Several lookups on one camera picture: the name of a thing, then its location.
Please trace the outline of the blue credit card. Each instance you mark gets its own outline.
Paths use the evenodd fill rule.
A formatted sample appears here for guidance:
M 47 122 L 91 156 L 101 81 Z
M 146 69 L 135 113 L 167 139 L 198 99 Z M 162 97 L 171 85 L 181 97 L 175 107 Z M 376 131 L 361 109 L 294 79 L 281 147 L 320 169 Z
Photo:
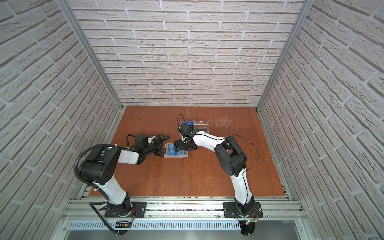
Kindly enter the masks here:
M 169 156 L 169 157 L 175 157 L 176 156 L 174 144 L 167 144 L 167 156 Z
M 195 127 L 195 122 L 194 121 L 186 121 L 182 122 L 183 124 L 186 123 L 189 127 L 194 128 Z

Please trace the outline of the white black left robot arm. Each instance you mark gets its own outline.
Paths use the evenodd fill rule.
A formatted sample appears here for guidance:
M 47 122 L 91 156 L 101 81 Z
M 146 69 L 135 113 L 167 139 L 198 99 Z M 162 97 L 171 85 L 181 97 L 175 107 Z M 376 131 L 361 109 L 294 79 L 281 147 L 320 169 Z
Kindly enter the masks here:
M 147 155 L 163 157 L 163 147 L 170 137 L 165 135 L 135 136 L 135 144 L 125 147 L 110 144 L 98 144 L 79 155 L 74 164 L 76 177 L 102 193 L 108 204 L 117 207 L 129 205 L 129 195 L 115 178 L 118 164 L 140 165 Z

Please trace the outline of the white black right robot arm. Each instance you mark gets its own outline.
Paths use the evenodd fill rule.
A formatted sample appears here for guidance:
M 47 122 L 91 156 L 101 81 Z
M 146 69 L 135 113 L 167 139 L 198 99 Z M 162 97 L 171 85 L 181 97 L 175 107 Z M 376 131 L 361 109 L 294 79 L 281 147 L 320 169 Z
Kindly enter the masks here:
M 235 190 L 235 202 L 242 211 L 249 211 L 254 204 L 254 197 L 246 175 L 248 158 L 235 138 L 216 137 L 200 129 L 191 129 L 186 124 L 179 126 L 178 131 L 182 138 L 174 142 L 175 151 L 193 151 L 197 147 L 204 147 L 215 152 L 221 168 L 231 177 Z

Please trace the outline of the clear acrylic card organizer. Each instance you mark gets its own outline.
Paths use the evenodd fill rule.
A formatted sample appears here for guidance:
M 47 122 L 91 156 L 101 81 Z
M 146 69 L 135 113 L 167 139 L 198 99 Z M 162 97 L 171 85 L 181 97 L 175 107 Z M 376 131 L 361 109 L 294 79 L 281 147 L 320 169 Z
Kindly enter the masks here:
M 209 120 L 208 119 L 181 119 L 181 120 L 179 120 L 179 126 L 182 124 L 182 122 L 186 122 L 186 121 L 194 121 L 195 127 L 192 128 L 193 132 L 190 135 L 188 135 L 184 138 L 181 136 L 182 140 L 185 140 L 186 138 L 192 138 L 197 134 L 203 134 L 203 133 L 208 134 L 209 133 Z

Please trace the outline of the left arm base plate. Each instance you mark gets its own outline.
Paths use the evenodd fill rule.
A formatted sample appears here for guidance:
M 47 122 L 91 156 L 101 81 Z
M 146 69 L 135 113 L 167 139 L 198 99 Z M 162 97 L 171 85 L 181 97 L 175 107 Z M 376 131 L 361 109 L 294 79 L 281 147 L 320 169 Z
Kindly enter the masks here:
M 143 218 L 146 212 L 147 202 L 129 202 L 121 205 L 113 205 L 108 203 L 105 212 L 106 218 L 133 218 L 134 213 L 136 218 Z

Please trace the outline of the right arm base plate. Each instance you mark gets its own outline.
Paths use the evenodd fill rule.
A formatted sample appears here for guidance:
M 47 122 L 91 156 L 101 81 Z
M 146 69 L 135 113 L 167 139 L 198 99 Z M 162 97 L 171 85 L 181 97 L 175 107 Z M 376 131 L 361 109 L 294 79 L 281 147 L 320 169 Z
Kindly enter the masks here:
M 224 202 L 225 218 L 263 218 L 263 210 L 259 202 L 250 201 L 245 206 L 236 202 Z

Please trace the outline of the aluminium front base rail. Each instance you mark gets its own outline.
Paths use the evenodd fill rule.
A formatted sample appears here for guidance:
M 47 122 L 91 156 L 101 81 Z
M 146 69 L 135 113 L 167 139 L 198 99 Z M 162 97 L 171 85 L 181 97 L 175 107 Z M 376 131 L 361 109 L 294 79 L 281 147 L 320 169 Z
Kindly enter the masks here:
M 115 230 L 239 230 L 241 224 L 264 221 L 292 221 L 301 224 L 307 216 L 298 201 L 285 198 L 258 198 L 246 217 L 237 212 L 231 198 L 132 197 L 136 212 L 126 217 L 97 210 Z

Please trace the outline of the aluminium left frame rail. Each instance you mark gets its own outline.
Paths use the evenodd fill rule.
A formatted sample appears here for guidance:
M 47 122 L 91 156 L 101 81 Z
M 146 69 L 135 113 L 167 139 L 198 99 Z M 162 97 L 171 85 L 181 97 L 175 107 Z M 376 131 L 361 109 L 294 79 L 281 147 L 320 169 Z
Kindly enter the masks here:
M 76 18 L 75 13 L 73 12 L 70 4 L 68 3 L 68 1 L 65 1 L 65 0 L 57 0 L 57 4 L 60 7 L 61 11 L 63 12 L 68 23 L 70 24 L 71 28 L 73 29 L 76 37 L 78 38 L 80 44 L 82 45 L 85 53 L 89 57 L 96 72 L 100 76 L 103 84 L 105 85 L 114 103 L 120 110 L 122 110 L 124 106 L 119 100 L 119 97 L 117 96 L 116 91 L 114 90 L 105 70 L 102 67 L 101 62 L 99 61 L 90 41 L 88 40 L 84 30 L 82 29 L 78 19 Z

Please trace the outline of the aluminium frame rail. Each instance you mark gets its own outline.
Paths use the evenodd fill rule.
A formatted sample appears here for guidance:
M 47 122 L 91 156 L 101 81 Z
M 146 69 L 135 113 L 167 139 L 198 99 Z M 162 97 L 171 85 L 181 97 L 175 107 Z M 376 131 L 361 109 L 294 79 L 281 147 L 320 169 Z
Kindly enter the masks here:
M 266 100 L 267 98 L 267 95 L 268 95 L 268 92 L 269 90 L 271 89 L 272 85 L 273 85 L 273 82 L 274 80 L 276 79 L 277 77 L 277 74 L 279 73 L 280 71 L 280 68 L 283 66 L 287 56 L 289 55 L 290 51 L 291 51 L 291 48 L 293 47 L 295 41 L 296 41 L 296 38 L 298 36 L 298 34 L 300 33 L 301 29 L 302 29 L 302 26 L 304 25 L 306 19 L 307 19 L 307 16 L 308 14 L 310 13 L 311 11 L 311 8 L 313 6 L 313 4 L 315 3 L 315 0 L 306 0 L 304 1 L 304 4 L 301 8 L 301 11 L 298 15 L 298 18 L 296 20 L 296 22 L 294 23 L 293 25 L 293 28 L 292 28 L 292 31 L 290 32 L 290 35 L 288 37 L 288 40 L 286 41 L 284 47 L 283 47 L 283 50 L 278 58 L 278 61 L 273 69 L 273 72 L 271 74 L 271 77 L 270 79 L 268 80 L 267 82 L 267 85 L 266 85 L 266 88 L 264 89 L 263 91 L 263 94 L 261 96 L 261 99 L 256 107 L 256 110 L 259 111 L 263 105 L 263 102 Z
M 76 37 L 78 38 L 80 44 L 82 45 L 85 53 L 89 57 L 96 72 L 100 76 L 103 84 L 105 85 L 114 103 L 120 110 L 122 110 L 124 106 L 119 100 L 119 97 L 117 96 L 116 91 L 114 90 L 105 70 L 102 67 L 101 62 L 99 61 L 90 41 L 88 40 L 84 30 L 82 29 L 78 19 L 76 18 L 75 13 L 73 12 L 70 4 L 68 3 L 68 1 L 65 1 L 65 0 L 57 0 L 57 4 L 60 7 L 61 11 L 63 12 L 68 23 L 70 24 L 71 28 L 73 29 Z

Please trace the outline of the aluminium right frame rail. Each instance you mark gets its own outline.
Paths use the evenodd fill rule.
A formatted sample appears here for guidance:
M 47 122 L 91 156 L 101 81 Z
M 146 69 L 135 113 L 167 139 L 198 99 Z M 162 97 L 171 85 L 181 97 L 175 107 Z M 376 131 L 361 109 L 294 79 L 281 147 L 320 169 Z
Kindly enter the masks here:
M 268 95 L 268 92 L 269 90 L 271 89 L 272 85 L 273 85 L 273 82 L 274 80 L 276 79 L 277 77 L 277 74 L 279 73 L 280 71 L 280 68 L 283 66 L 287 56 L 289 55 L 290 51 L 291 51 L 291 48 L 293 47 L 295 41 L 296 41 L 296 38 L 298 36 L 298 34 L 300 33 L 301 29 L 302 29 L 302 26 L 304 25 L 306 19 L 307 19 L 307 16 L 308 14 L 310 13 L 311 11 L 311 8 L 313 6 L 313 4 L 315 3 L 315 0 L 306 0 L 304 1 L 304 4 L 301 8 L 301 11 L 298 15 L 298 18 L 296 20 L 296 22 L 294 23 L 293 25 L 293 28 L 292 28 L 292 31 L 290 32 L 290 35 L 288 37 L 288 40 L 286 41 L 284 47 L 283 47 L 283 50 L 278 58 L 278 61 L 273 69 L 273 72 L 271 74 L 271 77 L 270 79 L 268 80 L 267 82 L 267 85 L 266 85 L 266 88 L 264 89 L 263 91 L 263 94 L 261 96 L 261 99 L 256 107 L 256 110 L 259 111 L 263 105 L 263 102 L 266 100 L 267 98 L 267 95 Z

